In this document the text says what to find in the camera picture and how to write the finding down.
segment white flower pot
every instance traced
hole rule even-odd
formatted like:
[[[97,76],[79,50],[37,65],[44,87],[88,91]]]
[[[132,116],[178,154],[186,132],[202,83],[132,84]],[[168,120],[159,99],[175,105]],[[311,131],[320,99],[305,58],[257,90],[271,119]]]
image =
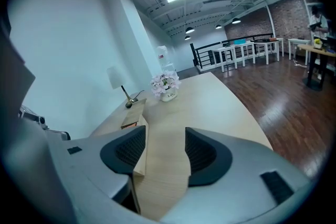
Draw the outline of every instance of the white flower pot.
[[[166,90],[165,93],[162,93],[160,96],[161,101],[163,102],[169,102],[173,100],[177,96],[177,90],[176,88],[169,88]]]

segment railing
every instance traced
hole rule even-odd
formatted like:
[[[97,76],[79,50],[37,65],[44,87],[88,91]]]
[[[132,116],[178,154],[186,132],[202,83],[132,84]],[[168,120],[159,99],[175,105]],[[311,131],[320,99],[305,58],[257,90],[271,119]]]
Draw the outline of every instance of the railing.
[[[194,56],[194,59],[193,59],[194,66],[199,66],[200,68],[203,68],[204,66],[213,65],[215,63],[214,59],[213,59],[213,54],[212,54],[212,51],[211,51],[212,49],[202,51],[203,49],[206,49],[206,48],[209,48],[209,47],[212,47],[212,46],[216,46],[216,45],[219,45],[219,44],[227,44],[227,43],[230,43],[232,41],[239,40],[239,39],[250,39],[250,40],[254,41],[254,40],[256,40],[256,37],[261,38],[261,37],[268,37],[268,36],[273,37],[273,33],[259,34],[259,35],[252,35],[252,36],[245,36],[245,37],[238,37],[238,38],[223,40],[221,42],[216,42],[216,43],[212,43],[212,44],[209,44],[209,45],[206,45],[206,46],[203,46],[203,47],[199,47],[197,49],[195,49],[194,45],[192,43],[190,43],[191,51],[193,52],[193,56]],[[242,53],[241,53],[239,47],[236,47],[236,55],[237,55],[237,58],[242,56]],[[226,57],[225,54],[222,54],[222,56],[223,56],[223,61],[225,61],[225,57]],[[216,57],[216,61],[219,62],[219,53],[218,52],[215,54],[215,57]]]

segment lamp stand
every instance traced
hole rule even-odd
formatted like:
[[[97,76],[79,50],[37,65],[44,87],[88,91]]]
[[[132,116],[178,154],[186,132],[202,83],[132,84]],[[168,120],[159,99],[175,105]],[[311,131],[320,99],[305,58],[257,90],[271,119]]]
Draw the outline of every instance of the lamp stand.
[[[126,106],[126,108],[129,109],[129,108],[131,108],[131,106],[132,106],[133,103],[137,102],[138,99],[137,98],[134,98],[134,99],[130,98],[130,96],[127,94],[127,92],[126,92],[126,90],[125,90],[125,88],[124,88],[123,85],[121,86],[121,88],[124,91],[124,93],[125,93],[125,95],[127,97],[127,100],[128,100],[125,106]]]

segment table lamp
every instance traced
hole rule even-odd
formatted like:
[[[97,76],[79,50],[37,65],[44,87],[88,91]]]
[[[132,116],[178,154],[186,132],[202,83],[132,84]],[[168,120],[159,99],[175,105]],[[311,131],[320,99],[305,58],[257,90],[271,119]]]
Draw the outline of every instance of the table lamp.
[[[112,89],[116,89],[118,87],[121,87],[122,90],[124,91],[126,97],[127,97],[127,103],[126,103],[126,108],[130,108],[132,106],[132,104],[134,102],[137,102],[137,98],[130,98],[130,96],[127,94],[124,86],[123,86],[123,79],[120,75],[120,73],[118,72],[118,69],[116,67],[110,67],[108,68],[107,70],[107,76],[109,77],[109,80],[110,80],[110,83],[111,83],[111,86],[112,86]]]

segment dark hardwood floor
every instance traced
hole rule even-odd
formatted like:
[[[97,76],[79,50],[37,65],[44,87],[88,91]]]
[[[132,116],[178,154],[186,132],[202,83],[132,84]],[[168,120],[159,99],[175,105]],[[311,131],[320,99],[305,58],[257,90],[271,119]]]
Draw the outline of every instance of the dark hardwood floor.
[[[336,124],[336,86],[327,74],[323,90],[306,87],[307,70],[296,67],[288,55],[238,63],[212,72],[245,105],[266,134],[275,152],[314,178],[333,143]],[[196,68],[178,73],[180,79],[198,75]]]

